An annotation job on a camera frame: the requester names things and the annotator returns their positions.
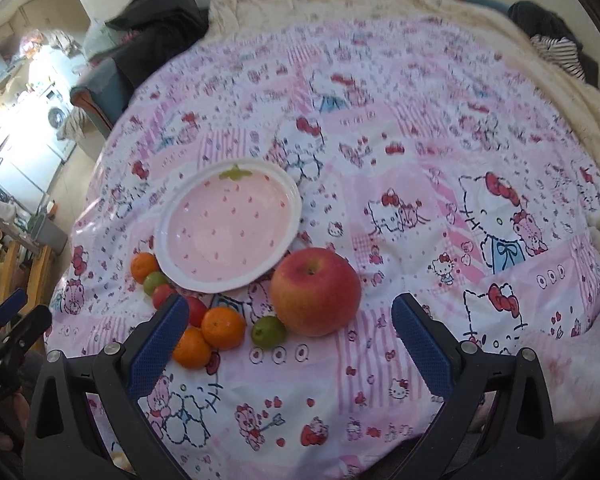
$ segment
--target pink plate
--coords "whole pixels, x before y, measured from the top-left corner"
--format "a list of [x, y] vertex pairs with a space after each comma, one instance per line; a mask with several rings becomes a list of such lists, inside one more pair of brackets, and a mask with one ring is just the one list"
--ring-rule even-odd
[[189, 290], [247, 285], [285, 254], [301, 209], [296, 184], [278, 166], [255, 158], [215, 164], [174, 194], [157, 227], [158, 263]]

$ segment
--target blue gripper pad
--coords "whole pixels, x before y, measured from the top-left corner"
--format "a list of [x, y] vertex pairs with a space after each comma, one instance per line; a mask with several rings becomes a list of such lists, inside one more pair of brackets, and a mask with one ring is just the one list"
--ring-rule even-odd
[[[155, 326], [146, 336], [144, 344], [133, 356], [127, 369], [126, 392], [133, 400], [146, 397], [154, 389], [160, 374], [171, 359], [173, 349], [189, 324], [189, 304], [183, 297], [178, 296], [171, 306], [161, 307], [146, 323], [154, 323]], [[129, 337], [132, 338], [144, 324], [138, 325]]]
[[447, 400], [454, 389], [452, 363], [408, 301], [414, 303], [414, 307], [420, 310], [426, 318], [427, 324], [436, 323], [429, 319], [429, 316], [410, 294], [401, 294], [394, 299], [391, 307], [391, 320], [395, 331], [413, 359], [429, 391], [433, 395]]
[[27, 304], [27, 293], [18, 288], [0, 305], [0, 327], [5, 326]]

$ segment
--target bed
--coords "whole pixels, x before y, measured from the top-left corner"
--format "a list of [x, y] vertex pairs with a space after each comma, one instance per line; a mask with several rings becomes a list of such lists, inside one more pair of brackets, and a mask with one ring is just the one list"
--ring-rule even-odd
[[[454, 0], [212, 0], [210, 22], [107, 140], [47, 348], [93, 354], [148, 319], [128, 268], [153, 250], [162, 206], [186, 174], [252, 156], [298, 183], [291, 249], [346, 257], [363, 300], [333, 335], [167, 366], [140, 406], [191, 476], [353, 478], [423, 433], [442, 400], [391, 326], [405, 291], [485, 351], [535, 348], [557, 422], [595, 416], [600, 93], [499, 13]], [[202, 300], [250, 327], [272, 312], [269, 281]]]

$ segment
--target orange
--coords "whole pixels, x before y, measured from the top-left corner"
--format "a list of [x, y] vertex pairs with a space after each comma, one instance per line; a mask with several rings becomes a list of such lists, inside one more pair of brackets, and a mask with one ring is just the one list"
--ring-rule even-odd
[[160, 270], [158, 260], [151, 253], [138, 253], [131, 260], [131, 275], [138, 283], [144, 283], [149, 274], [158, 270]]
[[244, 318], [230, 306], [210, 308], [200, 326], [206, 342], [220, 350], [240, 345], [246, 327]]
[[183, 368], [204, 368], [211, 359], [211, 346], [205, 341], [199, 328], [189, 327], [171, 355]]

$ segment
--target hello kitty tablecloth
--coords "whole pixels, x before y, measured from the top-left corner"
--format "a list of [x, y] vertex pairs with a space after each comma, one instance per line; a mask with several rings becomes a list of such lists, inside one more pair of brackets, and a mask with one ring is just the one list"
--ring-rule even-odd
[[[333, 335], [273, 350], [247, 338], [205, 370], [167, 366], [140, 406], [194, 478], [352, 478], [424, 432], [442, 400], [391, 326], [402, 292], [498, 353], [532, 331], [578, 336], [600, 311], [584, 218], [600, 208], [600, 174], [541, 91], [438, 18], [340, 21], [195, 46], [138, 90], [74, 227], [47, 348], [93, 354], [147, 320], [131, 258], [153, 250], [184, 176], [244, 156], [295, 178], [292, 250], [346, 257], [363, 299]], [[272, 314], [269, 282], [202, 299], [249, 329]]]

